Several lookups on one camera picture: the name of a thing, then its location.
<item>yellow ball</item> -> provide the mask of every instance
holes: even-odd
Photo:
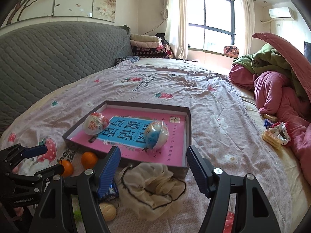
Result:
[[[110,222],[116,217],[117,210],[112,204],[101,203],[99,204],[99,207],[100,207],[100,210],[103,214],[105,221]]]

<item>pink blanket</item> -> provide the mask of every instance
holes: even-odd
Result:
[[[229,80],[233,84],[249,91],[254,90],[254,78],[256,78],[254,74],[248,71],[244,66],[238,64],[233,64],[229,72]]]
[[[282,100],[282,87],[289,85],[290,80],[278,72],[267,71],[261,74],[254,81],[255,103],[259,114],[276,114]]]
[[[311,99],[311,64],[308,60],[280,36],[265,32],[255,33],[253,37],[266,41],[280,52]],[[276,114],[280,121],[287,122],[292,151],[300,161],[304,177],[311,184],[311,124],[307,121],[310,101],[300,101],[287,78],[277,72],[261,74],[254,84],[260,113]]]

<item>air conditioner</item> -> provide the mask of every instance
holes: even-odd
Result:
[[[274,20],[295,20],[294,12],[289,7],[269,9],[269,14]]]

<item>blue snack wrapper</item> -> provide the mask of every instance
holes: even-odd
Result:
[[[109,190],[106,194],[103,195],[102,198],[99,199],[100,202],[111,201],[119,197],[119,191],[116,183],[112,180],[112,183],[109,187]]]
[[[269,129],[269,128],[272,128],[272,125],[274,125],[273,122],[271,122],[269,119],[265,119],[266,130]]]

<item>window frame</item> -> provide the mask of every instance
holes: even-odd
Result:
[[[211,26],[206,26],[206,4],[205,4],[205,0],[204,0],[204,25],[200,25],[200,24],[194,24],[194,23],[189,23],[189,26],[195,26],[195,27],[200,27],[200,28],[204,28],[204,41],[203,41],[203,49],[205,46],[205,29],[207,30],[212,30],[212,31],[216,31],[216,32],[221,32],[227,35],[231,36],[231,45],[234,45],[234,37],[236,35],[236,33],[234,33],[235,30],[235,16],[234,16],[234,0],[226,0],[228,2],[230,2],[231,4],[231,32],[226,31],[226,30],[222,30],[219,28],[214,28]]]

